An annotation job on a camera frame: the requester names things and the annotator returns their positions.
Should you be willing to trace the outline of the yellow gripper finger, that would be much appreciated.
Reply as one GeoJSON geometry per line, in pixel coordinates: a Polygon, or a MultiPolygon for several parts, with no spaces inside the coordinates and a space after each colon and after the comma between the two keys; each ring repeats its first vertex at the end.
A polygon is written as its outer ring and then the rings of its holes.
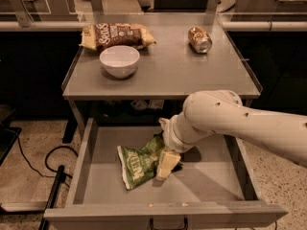
{"type": "Polygon", "coordinates": [[[169,120],[166,118],[160,118],[159,120],[160,126],[163,130],[165,130],[167,128],[167,126],[169,125],[169,120]]]}
{"type": "Polygon", "coordinates": [[[179,153],[171,150],[163,150],[160,153],[159,162],[156,169],[156,178],[158,180],[165,180],[179,161],[179,153]]]}

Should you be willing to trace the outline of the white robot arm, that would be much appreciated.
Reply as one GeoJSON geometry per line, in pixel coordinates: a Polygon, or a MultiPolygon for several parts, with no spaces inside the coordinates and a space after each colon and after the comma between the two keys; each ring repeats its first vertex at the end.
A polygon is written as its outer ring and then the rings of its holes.
{"type": "Polygon", "coordinates": [[[166,148],[185,153],[212,134],[229,135],[307,166],[307,117],[253,109],[230,90],[189,95],[182,111],[159,120],[166,148]]]}

